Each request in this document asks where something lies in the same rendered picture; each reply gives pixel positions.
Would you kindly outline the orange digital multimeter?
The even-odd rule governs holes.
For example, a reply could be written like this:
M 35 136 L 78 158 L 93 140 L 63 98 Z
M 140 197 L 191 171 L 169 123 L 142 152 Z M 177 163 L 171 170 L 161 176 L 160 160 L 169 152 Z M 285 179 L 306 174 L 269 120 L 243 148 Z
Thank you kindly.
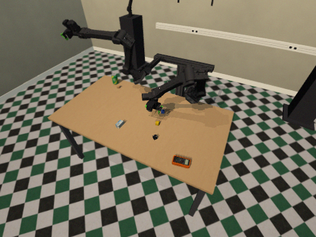
M 173 159 L 172 159 L 172 164 L 176 165 L 176 166 L 180 166 L 180 167 L 185 167 L 185 168 L 189 168 L 191 163 L 190 159 L 184 158 L 184 157 L 180 157 L 177 155 L 174 155 Z

